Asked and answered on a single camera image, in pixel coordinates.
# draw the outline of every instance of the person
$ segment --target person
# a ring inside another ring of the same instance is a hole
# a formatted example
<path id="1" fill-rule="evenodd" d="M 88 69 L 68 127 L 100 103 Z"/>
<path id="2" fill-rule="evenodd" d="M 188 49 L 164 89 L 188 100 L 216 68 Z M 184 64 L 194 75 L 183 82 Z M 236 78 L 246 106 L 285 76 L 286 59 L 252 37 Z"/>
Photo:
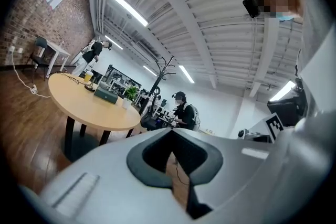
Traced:
<path id="1" fill-rule="evenodd" d="M 108 41 L 96 41 L 92 42 L 92 44 L 89 44 L 84 50 L 81 51 L 81 56 L 78 60 L 78 64 L 74 71 L 72 72 L 72 75 L 79 76 L 86 68 L 86 66 L 91 63 L 93 60 L 98 62 L 99 55 L 103 48 L 111 48 L 112 43 Z"/>
<path id="2" fill-rule="evenodd" d="M 302 18 L 302 44 L 297 55 L 297 63 L 293 71 L 297 78 L 310 59 L 319 49 L 328 34 L 333 16 L 325 0 L 254 0 L 261 13 L 269 17 L 278 18 L 280 21 Z M 312 115 L 315 110 L 315 101 L 308 91 L 305 82 L 308 102 L 307 115 Z"/>
<path id="3" fill-rule="evenodd" d="M 177 110 L 174 112 L 176 116 L 175 121 L 179 124 L 181 128 L 193 130 L 195 126 L 194 118 L 194 110 L 191 105 L 185 104 L 187 102 L 187 98 L 184 92 L 177 92 L 173 95 L 175 97 L 175 103 L 178 105 Z"/>

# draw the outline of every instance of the round table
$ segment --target round table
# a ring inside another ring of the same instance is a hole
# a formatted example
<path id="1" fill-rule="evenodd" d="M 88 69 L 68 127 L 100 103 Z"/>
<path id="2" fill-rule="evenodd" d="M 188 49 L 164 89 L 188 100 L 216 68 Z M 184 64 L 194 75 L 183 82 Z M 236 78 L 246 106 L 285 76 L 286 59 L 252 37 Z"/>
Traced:
<path id="1" fill-rule="evenodd" d="M 100 145 L 107 142 L 111 131 L 133 129 L 140 122 L 139 113 L 132 106 L 124 109 L 120 97 L 116 104 L 112 104 L 93 95 L 79 82 L 83 82 L 83 79 L 67 73 L 53 74 L 48 82 L 51 99 L 68 115 L 64 151 L 71 161 L 80 157 L 73 156 L 71 152 L 75 120 L 82 123 L 79 141 L 85 137 L 86 126 L 103 130 Z"/>

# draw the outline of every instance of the vr headset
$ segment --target vr headset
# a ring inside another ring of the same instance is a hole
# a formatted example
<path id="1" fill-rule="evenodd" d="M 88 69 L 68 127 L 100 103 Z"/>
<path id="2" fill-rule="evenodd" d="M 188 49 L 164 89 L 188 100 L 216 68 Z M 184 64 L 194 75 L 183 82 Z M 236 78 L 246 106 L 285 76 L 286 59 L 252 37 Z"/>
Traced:
<path id="1" fill-rule="evenodd" d="M 251 18 L 256 18 L 259 16 L 260 11 L 254 0 L 244 0 L 243 5 L 246 8 L 247 12 Z"/>

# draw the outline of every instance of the wooden tabletop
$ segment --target wooden tabletop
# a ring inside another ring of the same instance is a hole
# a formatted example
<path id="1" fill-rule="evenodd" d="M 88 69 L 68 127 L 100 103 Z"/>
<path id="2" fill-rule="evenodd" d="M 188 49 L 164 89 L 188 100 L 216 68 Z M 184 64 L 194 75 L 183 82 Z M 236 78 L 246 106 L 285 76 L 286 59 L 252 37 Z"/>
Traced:
<path id="1" fill-rule="evenodd" d="M 83 82 L 80 77 L 66 75 Z M 129 130 L 140 122 L 139 113 L 132 106 L 124 109 L 120 97 L 116 104 L 112 104 L 94 96 L 83 84 L 76 84 L 67 76 L 56 73 L 48 82 L 51 99 L 66 115 L 87 126 L 107 131 Z"/>

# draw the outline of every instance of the ceiling light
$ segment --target ceiling light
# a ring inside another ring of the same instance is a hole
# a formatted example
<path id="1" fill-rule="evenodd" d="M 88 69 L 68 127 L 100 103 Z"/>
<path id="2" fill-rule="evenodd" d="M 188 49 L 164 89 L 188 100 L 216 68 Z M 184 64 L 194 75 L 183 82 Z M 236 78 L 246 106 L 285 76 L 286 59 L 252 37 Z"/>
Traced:
<path id="1" fill-rule="evenodd" d="M 130 14 L 132 14 L 143 26 L 146 27 L 148 25 L 148 22 L 125 0 L 115 0 L 115 1 L 117 1 L 121 6 L 123 6 L 123 8 L 126 9 Z"/>
<path id="2" fill-rule="evenodd" d="M 288 81 L 288 83 L 275 96 L 273 96 L 270 99 L 270 102 L 280 100 L 294 87 L 295 87 L 295 83 L 292 81 Z"/>
<path id="3" fill-rule="evenodd" d="M 195 83 L 195 82 L 193 81 L 193 79 L 190 77 L 190 75 L 189 75 L 189 73 L 187 72 L 187 70 L 185 70 L 184 66 L 179 66 L 179 68 L 183 71 L 183 73 L 186 75 L 186 77 L 189 79 L 189 81 L 190 81 L 191 83 Z"/>
<path id="4" fill-rule="evenodd" d="M 111 41 L 113 44 L 117 45 L 120 49 L 123 50 L 123 48 L 121 48 L 117 43 L 115 43 L 111 38 L 109 38 L 108 36 L 105 36 L 109 41 Z"/>
<path id="5" fill-rule="evenodd" d="M 146 67 L 146 66 L 143 66 L 145 69 L 147 69 L 150 73 L 152 73 L 154 76 L 156 76 L 157 77 L 157 75 L 152 71 L 152 70 L 150 70 L 148 67 Z"/>

